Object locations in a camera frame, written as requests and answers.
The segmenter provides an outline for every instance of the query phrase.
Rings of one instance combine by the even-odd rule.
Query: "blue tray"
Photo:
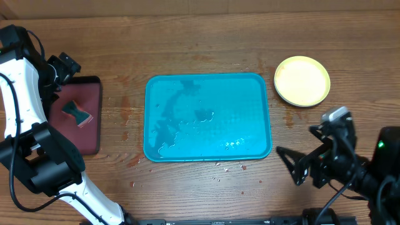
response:
[[[154,162],[265,158],[266,85],[254,73],[156,76],[146,85],[144,146]]]

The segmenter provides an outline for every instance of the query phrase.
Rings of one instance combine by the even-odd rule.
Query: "wooden table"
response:
[[[294,215],[322,207],[334,194],[327,186],[316,189],[311,179],[296,187],[275,151],[266,159],[220,166],[143,158],[144,87],[155,75],[260,74],[267,85],[274,148],[311,152],[320,143],[308,133],[308,126],[319,124],[321,114],[333,106],[345,105],[352,111],[357,153],[362,156],[372,157],[383,126],[400,126],[399,11],[0,22],[1,27],[8,24],[34,31],[47,56],[67,52],[82,65],[79,76],[101,78],[101,150],[84,158],[86,171],[100,190],[138,219]],[[330,74],[331,91],[316,107],[288,106],[273,89],[276,66],[297,55],[317,59]],[[4,127],[4,110],[0,113]],[[0,223],[77,224],[84,219],[63,202],[37,213],[21,212],[9,197],[4,167],[0,176]],[[19,181],[16,192],[25,206],[48,200],[31,194]],[[364,201],[340,197],[332,207],[369,224]]]

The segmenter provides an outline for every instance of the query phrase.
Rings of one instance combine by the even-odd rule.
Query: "wood grain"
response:
[[[400,9],[398,0],[0,0],[8,19]]]
[[[66,51],[82,65],[80,76],[100,77],[101,150],[85,157],[86,171],[100,190],[135,218],[301,214],[304,208],[323,206],[334,194],[329,187],[312,187],[310,179],[296,187],[274,151],[266,159],[219,166],[153,163],[143,158],[144,88],[155,75],[259,73],[267,85],[274,147],[304,153],[316,148],[319,143],[308,126],[318,124],[320,115],[337,105],[346,105],[353,113],[357,152],[362,156],[373,155],[383,126],[400,126],[399,11],[0,21],[2,27],[8,24],[34,31],[47,56]],[[330,74],[331,91],[316,107],[288,106],[273,89],[275,68],[295,55],[317,59]],[[4,111],[0,118],[4,127]],[[83,220],[63,202],[37,213],[17,210],[7,177],[7,170],[0,167],[0,223]],[[48,199],[31,194],[18,182],[16,192],[30,207]],[[340,197],[332,207],[369,224],[365,202]]]

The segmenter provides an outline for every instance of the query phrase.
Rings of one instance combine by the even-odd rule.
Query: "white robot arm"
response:
[[[11,25],[0,29],[0,40],[4,46],[0,51],[0,73],[4,75],[0,87],[6,111],[6,139],[0,143],[0,162],[9,170],[11,164],[15,167],[10,170],[11,177],[18,178],[35,194],[43,192],[65,201],[92,224],[135,224],[119,204],[108,199],[88,178],[76,147],[47,122],[54,92],[80,71],[80,65],[65,53],[51,56],[46,62],[44,51],[39,55],[23,27]],[[14,108],[15,97],[19,112]],[[20,124],[16,113],[20,115]],[[39,148],[40,156],[30,161],[25,158]],[[35,211],[21,206],[16,197],[13,201],[22,210]]]

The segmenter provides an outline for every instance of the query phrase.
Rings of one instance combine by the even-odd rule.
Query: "sponge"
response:
[[[93,116],[79,108],[75,101],[70,101],[62,107],[62,111],[75,118],[78,127],[88,124]]]

